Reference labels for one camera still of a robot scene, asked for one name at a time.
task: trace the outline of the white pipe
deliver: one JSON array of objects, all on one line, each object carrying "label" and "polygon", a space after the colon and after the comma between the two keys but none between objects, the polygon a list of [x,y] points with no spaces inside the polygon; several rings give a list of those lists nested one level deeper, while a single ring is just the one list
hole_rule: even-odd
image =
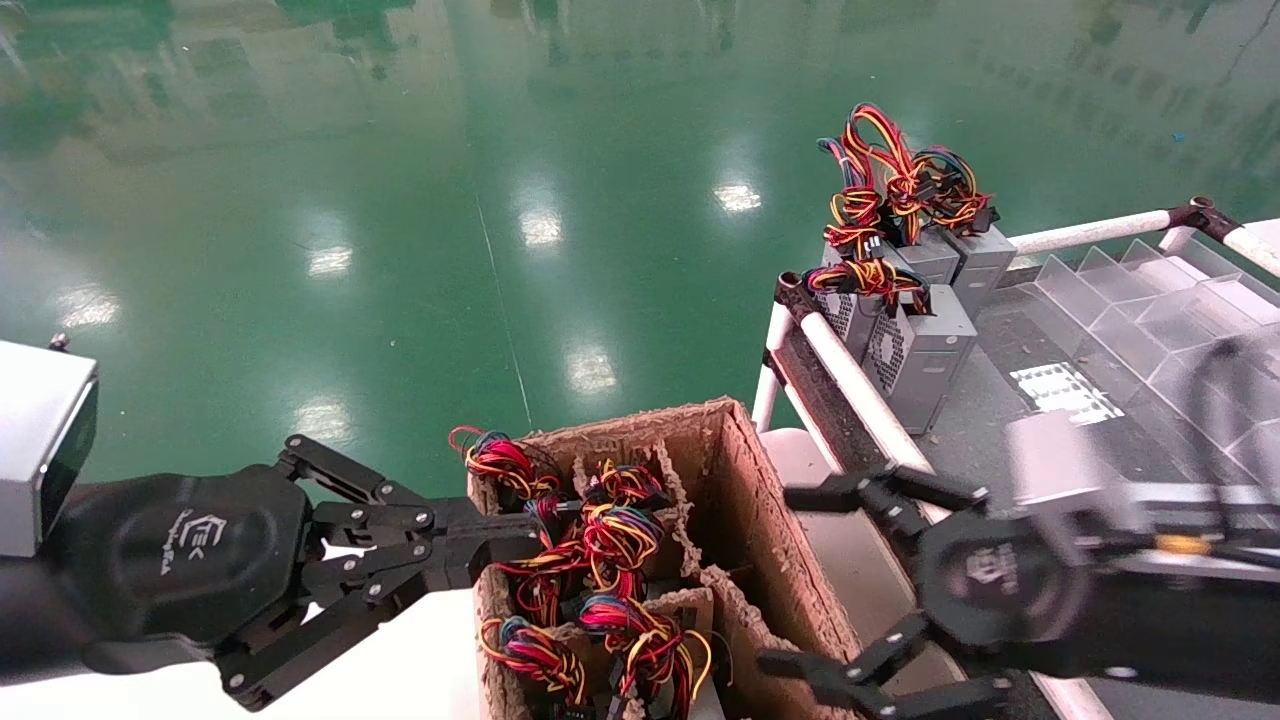
[{"label": "white pipe", "polygon": [[[769,329],[764,336],[764,347],[773,352],[782,347],[782,342],[791,332],[795,320],[786,305],[774,301],[773,311],[769,313]],[[778,378],[769,368],[760,368],[760,379],[755,384],[755,401],[751,404],[751,421],[755,423],[755,432],[763,433],[769,429],[773,420],[773,404],[778,401]]]},{"label": "white pipe", "polygon": [[1280,242],[1267,242],[1249,228],[1242,227],[1226,233],[1222,245],[1244,255],[1272,277],[1280,277]]},{"label": "white pipe", "polygon": [[[845,345],[836,337],[831,325],[827,324],[827,319],[819,313],[810,313],[800,322],[800,329],[809,338],[822,364],[827,368],[827,373],[836,380],[840,392],[863,421],[867,433],[876,441],[876,446],[884,454],[884,457],[902,465],[933,473],[933,466],[925,460],[924,454],[920,452],[911,436],[906,434],[902,424],[899,423],[893,411],[890,410],[884,398],[881,397],[867,377],[867,373],[854,363]],[[786,389],[788,397],[791,397],[791,402],[799,410],[801,405],[792,395],[794,391],[790,386]],[[809,428],[809,434],[818,441],[818,447],[822,448],[823,436],[809,424],[810,421],[806,420],[805,427]],[[920,511],[928,518],[929,523],[934,524],[951,515],[941,507],[924,502],[920,503]],[[1107,711],[1106,706],[1102,705],[1102,701],[1093,692],[1093,688],[1084,680],[1064,680],[1038,673],[1032,673],[1030,675],[1059,717],[1064,720],[1112,720],[1111,712]]]},{"label": "white pipe", "polygon": [[1105,240],[1162,231],[1169,227],[1169,210],[1152,210],[1149,213],[1138,213],[1137,215],[1125,215],[1110,220],[1084,223],[1083,225],[1020,234],[1009,238],[1009,242],[1014,243],[1014,247],[1018,249],[1018,255],[1037,255],[1039,252],[1062,250],[1064,247],[1092,245]]},{"label": "white pipe", "polygon": [[760,379],[755,383],[755,404],[751,406],[751,423],[756,433],[767,433],[773,421],[773,404],[778,397],[778,377],[773,368],[760,365]]},{"label": "white pipe", "polygon": [[820,313],[810,313],[800,320],[800,329],[809,338],[818,359],[822,360],[831,379],[836,380],[836,387],[849,401],[849,405],[861,419],[867,432],[876,441],[876,446],[886,459],[904,465],[911,465],[920,470],[932,473],[929,461],[916,447],[911,436],[906,434],[902,424],[897,421],[888,404],[881,397],[876,386],[867,377],[867,373],[854,363],[854,356],[849,354],[845,343],[836,337],[827,319]]},{"label": "white pipe", "polygon": [[796,415],[800,415],[800,421],[804,423],[805,429],[809,430],[809,437],[812,437],[814,445],[818,446],[818,452],[822,452],[823,460],[827,461],[827,465],[831,465],[831,471],[837,475],[844,475],[845,466],[836,459],[836,451],[832,450],[831,445],[827,442],[827,436],[822,434],[822,430],[818,429],[818,424],[813,421],[813,415],[809,414],[809,409],[805,407],[804,402],[800,400],[800,393],[797,393],[796,388],[791,386],[783,386],[782,391],[787,393],[787,400],[790,400],[791,406],[796,409]]},{"label": "white pipe", "polygon": [[787,310],[787,306],[774,302],[773,313],[769,314],[769,332],[764,336],[764,347],[769,348],[769,352],[782,347],[782,341],[786,340],[794,324],[795,320],[791,319],[791,311]]},{"label": "white pipe", "polygon": [[1196,228],[1190,225],[1169,228],[1165,237],[1160,238],[1160,251],[1165,255],[1178,255],[1184,247],[1187,247],[1187,243],[1192,241],[1192,236],[1194,234]]}]

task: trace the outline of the cardboard divider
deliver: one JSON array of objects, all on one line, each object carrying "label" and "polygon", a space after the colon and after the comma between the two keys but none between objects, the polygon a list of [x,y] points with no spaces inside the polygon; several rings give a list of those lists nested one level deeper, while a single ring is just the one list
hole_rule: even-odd
[{"label": "cardboard divider", "polygon": [[[782,501],[781,482],[741,404],[719,398],[535,433],[521,442],[538,446],[562,468],[572,466],[580,487],[604,457],[657,465],[675,502],[659,519],[680,548],[678,577],[692,587],[681,592],[710,593],[714,629],[732,656],[732,687],[717,685],[726,717],[854,717],[817,706],[803,683],[756,670],[755,659],[764,650],[803,650],[847,661],[860,644],[804,530]],[[471,492],[472,486],[468,495],[492,511],[493,498]],[[675,557],[657,566],[669,569]],[[498,611],[500,602],[485,594],[503,583],[485,582],[489,575],[476,585],[477,610]],[[511,607],[509,592],[502,591]],[[717,639],[713,648],[721,644]],[[531,717],[527,708],[512,712],[518,698],[508,680],[513,680],[509,673],[483,671],[483,712],[493,720]]]}]

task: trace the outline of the gripper logo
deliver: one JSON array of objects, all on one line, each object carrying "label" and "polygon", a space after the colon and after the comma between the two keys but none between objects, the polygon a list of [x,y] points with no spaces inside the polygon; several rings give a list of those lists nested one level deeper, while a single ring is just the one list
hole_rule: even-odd
[{"label": "gripper logo", "polygon": [[186,552],[187,560],[202,560],[207,548],[221,542],[227,520],[212,514],[193,520],[187,519],[195,514],[196,511],[188,507],[179,512],[169,527],[169,534],[160,553],[160,577],[173,571],[173,561],[179,551]]}]

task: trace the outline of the clear acrylic organizer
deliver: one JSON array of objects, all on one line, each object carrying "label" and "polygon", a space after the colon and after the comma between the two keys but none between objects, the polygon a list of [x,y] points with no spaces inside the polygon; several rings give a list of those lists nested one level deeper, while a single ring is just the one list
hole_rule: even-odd
[{"label": "clear acrylic organizer", "polygon": [[[1170,256],[1135,240],[1119,261],[1091,249],[1075,270],[1050,258],[1036,286],[1242,468],[1280,468],[1275,291],[1194,240]],[[1196,374],[1226,337],[1248,352],[1204,388]]]}]

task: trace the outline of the black cable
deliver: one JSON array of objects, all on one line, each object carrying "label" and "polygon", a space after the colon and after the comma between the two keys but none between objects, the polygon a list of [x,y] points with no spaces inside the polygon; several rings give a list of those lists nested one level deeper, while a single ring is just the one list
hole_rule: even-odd
[{"label": "black cable", "polygon": [[1219,560],[1233,560],[1235,562],[1280,570],[1280,556],[1257,552],[1247,547],[1215,544],[1210,548],[1208,556],[1217,557]]},{"label": "black cable", "polygon": [[[1208,355],[1193,370],[1190,406],[1188,407],[1189,419],[1198,430],[1193,436],[1192,445],[1196,457],[1199,460],[1199,473],[1204,482],[1213,487],[1213,502],[1217,506],[1217,530],[1221,533],[1222,539],[1226,541],[1231,539],[1231,536],[1235,534],[1235,528],[1231,527],[1230,506],[1226,502],[1226,479],[1221,477],[1213,462],[1213,457],[1217,457],[1219,450],[1210,438],[1210,427],[1213,424],[1212,382],[1217,365],[1229,363],[1231,359],[1239,356],[1239,354],[1240,342],[1234,337],[1222,338],[1213,345],[1213,348],[1210,350]],[[1245,388],[1235,389],[1236,392],[1243,392]]]}]

